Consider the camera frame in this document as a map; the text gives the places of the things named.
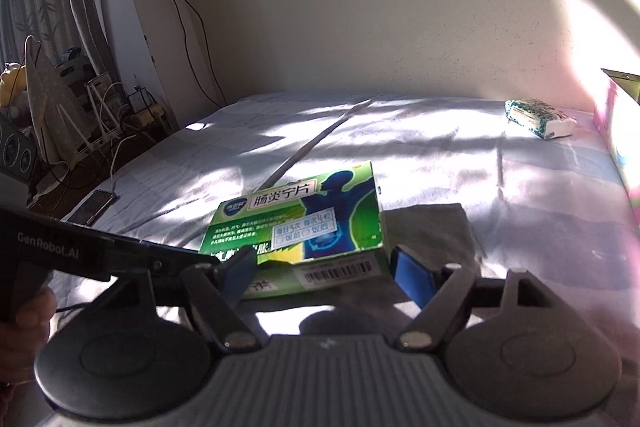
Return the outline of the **person's left hand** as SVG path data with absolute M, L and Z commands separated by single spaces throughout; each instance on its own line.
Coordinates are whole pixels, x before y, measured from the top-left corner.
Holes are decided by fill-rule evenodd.
M 17 311 L 13 323 L 1 324 L 1 381 L 19 385 L 34 378 L 34 363 L 50 336 L 56 298 L 44 286 Z

